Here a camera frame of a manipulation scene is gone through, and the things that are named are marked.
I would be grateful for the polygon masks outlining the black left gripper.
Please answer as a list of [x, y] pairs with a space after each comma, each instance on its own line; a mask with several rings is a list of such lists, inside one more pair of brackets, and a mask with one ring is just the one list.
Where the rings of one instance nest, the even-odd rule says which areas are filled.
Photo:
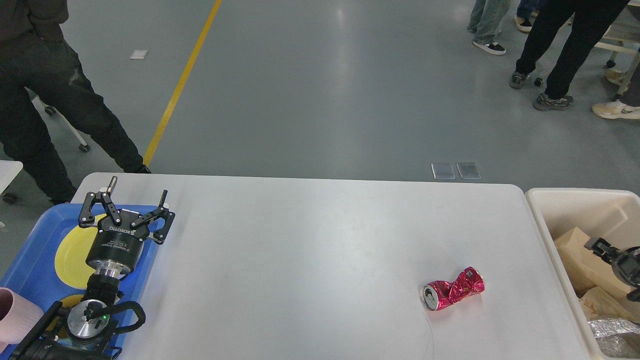
[[[106, 191], [89, 192], [78, 215], [80, 228], [98, 227], [98, 233], [87, 253], [86, 264], [92, 269], [101, 268], [108, 262], [117, 264], [119, 272], [128, 274], [135, 270], [135, 266], [142, 255], [144, 242], [141, 239], [151, 237], [156, 244], [164, 244], [175, 219], [175, 214], [165, 205], [167, 194], [163, 190], [158, 207], [144, 215], [119, 214], [119, 210], [111, 199], [118, 177], [113, 176]], [[105, 217], [96, 223], [92, 213], [94, 205], [101, 204], [105, 210]], [[150, 235], [148, 225], [163, 219], [162, 228]]]

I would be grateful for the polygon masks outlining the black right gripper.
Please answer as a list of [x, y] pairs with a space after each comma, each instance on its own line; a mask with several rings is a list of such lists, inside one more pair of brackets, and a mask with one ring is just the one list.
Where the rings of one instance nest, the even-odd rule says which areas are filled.
[[619, 249], [612, 246], [601, 237], [591, 237], [583, 246], [585, 249], [610, 264], [619, 280], [634, 287], [633, 291], [626, 295], [630, 302], [640, 302], [640, 247], [634, 246], [627, 249]]

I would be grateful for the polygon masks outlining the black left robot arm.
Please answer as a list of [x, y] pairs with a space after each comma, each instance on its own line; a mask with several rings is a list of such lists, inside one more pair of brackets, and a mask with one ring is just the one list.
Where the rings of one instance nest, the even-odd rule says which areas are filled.
[[1, 285], [44, 313], [2, 359], [116, 360], [146, 322], [138, 299], [176, 214], [167, 190], [156, 207], [116, 205], [117, 180], [51, 208], [30, 233]]

